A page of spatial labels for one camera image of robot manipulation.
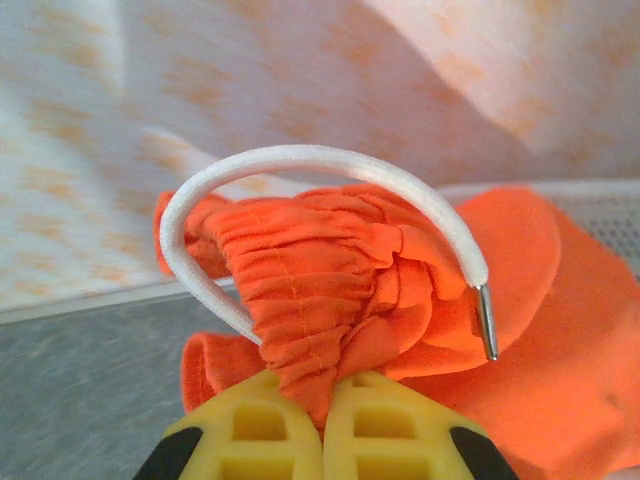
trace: elastic cord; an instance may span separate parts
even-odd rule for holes
[[[186,289],[216,316],[256,343],[252,319],[202,271],[188,254],[184,225],[195,205],[212,190],[248,175],[282,170],[344,175],[372,183],[404,198],[427,216],[451,244],[469,286],[486,287],[489,269],[469,228],[432,188],[410,173],[377,158],[318,145],[258,148],[220,160],[195,174],[175,193],[160,223],[160,246],[167,264]]]

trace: orange patterned cloth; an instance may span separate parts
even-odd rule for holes
[[[158,202],[156,239],[171,195]],[[490,267],[496,363],[446,241],[395,195],[356,185],[202,200],[188,251],[211,277],[233,275],[263,343],[194,335],[187,411],[267,367],[322,429],[332,386],[376,369],[485,426],[523,479],[597,479],[640,463],[640,288],[627,266],[525,189],[457,211]]]

